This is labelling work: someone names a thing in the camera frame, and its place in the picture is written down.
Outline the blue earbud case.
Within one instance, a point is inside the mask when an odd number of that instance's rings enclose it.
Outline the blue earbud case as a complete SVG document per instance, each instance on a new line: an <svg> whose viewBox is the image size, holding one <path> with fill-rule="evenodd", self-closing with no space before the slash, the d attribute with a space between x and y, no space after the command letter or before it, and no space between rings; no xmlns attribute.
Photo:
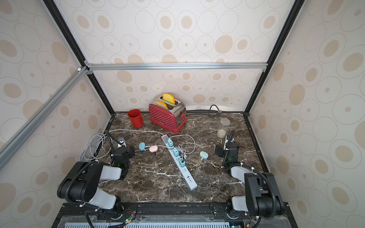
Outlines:
<svg viewBox="0 0 365 228"><path fill-rule="evenodd" d="M140 150L140 151L145 151L145 148L146 148L145 143L144 143L144 142L141 142L141 143L139 144L139 150Z"/></svg>

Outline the green earbud case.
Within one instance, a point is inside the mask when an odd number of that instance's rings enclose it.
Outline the green earbud case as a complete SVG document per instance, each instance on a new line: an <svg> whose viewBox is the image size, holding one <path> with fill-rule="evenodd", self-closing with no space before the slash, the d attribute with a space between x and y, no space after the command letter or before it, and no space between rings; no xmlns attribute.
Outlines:
<svg viewBox="0 0 365 228"><path fill-rule="evenodd" d="M201 151L201 152L200 152L200 157L201 157L202 159L207 160L207 159L208 159L208 157L209 157L209 155L208 155L208 153L207 153L207 152L205 152L205 151Z"/></svg>

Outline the pink earbud case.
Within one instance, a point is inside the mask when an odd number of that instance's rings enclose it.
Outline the pink earbud case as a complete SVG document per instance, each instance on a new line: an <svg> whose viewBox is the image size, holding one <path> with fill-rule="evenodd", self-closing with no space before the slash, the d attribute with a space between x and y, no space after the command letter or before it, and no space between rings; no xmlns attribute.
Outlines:
<svg viewBox="0 0 365 228"><path fill-rule="evenodd" d="M149 152L151 152L151 153L155 153L155 152L157 152L157 151L158 151L158 146L157 146L157 145L150 146L150 147L148 148L148 150L149 150Z"/></svg>

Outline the teal charger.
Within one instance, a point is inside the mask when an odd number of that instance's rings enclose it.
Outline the teal charger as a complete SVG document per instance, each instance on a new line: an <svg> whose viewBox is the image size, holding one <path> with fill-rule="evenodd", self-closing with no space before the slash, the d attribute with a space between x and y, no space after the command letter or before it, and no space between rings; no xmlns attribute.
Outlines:
<svg viewBox="0 0 365 228"><path fill-rule="evenodd" d="M173 153L174 153L175 157L179 156L179 150L177 148L173 149Z"/></svg>
<svg viewBox="0 0 365 228"><path fill-rule="evenodd" d="M186 166L184 158L180 158L178 161L179 161L179 164L180 164L181 167Z"/></svg>
<svg viewBox="0 0 365 228"><path fill-rule="evenodd" d="M167 143L168 143L169 147L174 146L173 141L170 138L168 138Z"/></svg>

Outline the white power strip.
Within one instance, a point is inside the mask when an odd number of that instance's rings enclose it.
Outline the white power strip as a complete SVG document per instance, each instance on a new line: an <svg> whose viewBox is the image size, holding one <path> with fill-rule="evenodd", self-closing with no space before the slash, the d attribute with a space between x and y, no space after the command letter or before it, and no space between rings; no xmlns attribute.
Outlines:
<svg viewBox="0 0 365 228"><path fill-rule="evenodd" d="M172 139L168 135L163 135L161 138L166 148L168 149L170 155L172 156L173 161L176 163L181 175L188 184L190 190L191 191L195 190L198 187L198 185L195 182L192 175L190 174L190 171L186 167L185 160L181 155L178 147L176 147L176 145L173 143Z"/></svg>

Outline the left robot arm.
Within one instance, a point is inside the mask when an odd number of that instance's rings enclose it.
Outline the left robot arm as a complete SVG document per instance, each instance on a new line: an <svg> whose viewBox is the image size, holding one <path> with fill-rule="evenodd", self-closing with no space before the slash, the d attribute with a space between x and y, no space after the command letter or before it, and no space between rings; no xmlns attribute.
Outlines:
<svg viewBox="0 0 365 228"><path fill-rule="evenodd" d="M95 149L102 148L106 139L110 143L110 150L106 153L111 156L110 164L100 162L100 157L97 157L91 148L93 144ZM124 180L130 168L130 159L136 154L135 148L126 147L123 138L116 139L109 131L105 131L103 134L93 136L88 148L81 155L86 155L87 151L91 152L91 158L82 158L75 163L58 186L57 196L69 203L80 202L121 213L124 206L120 197L105 192L98 185L101 180Z"/></svg>

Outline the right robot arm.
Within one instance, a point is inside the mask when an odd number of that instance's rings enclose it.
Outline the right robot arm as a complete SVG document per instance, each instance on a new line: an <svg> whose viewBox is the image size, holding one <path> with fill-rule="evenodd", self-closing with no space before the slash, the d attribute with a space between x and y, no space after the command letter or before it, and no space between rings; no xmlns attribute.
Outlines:
<svg viewBox="0 0 365 228"><path fill-rule="evenodd" d="M223 145L216 145L215 153L223 158L222 170L242 182L245 195L228 200L228 211L246 212L252 217L272 219L285 212L285 205L272 173L261 173L239 162L239 146L234 131L226 136Z"/></svg>

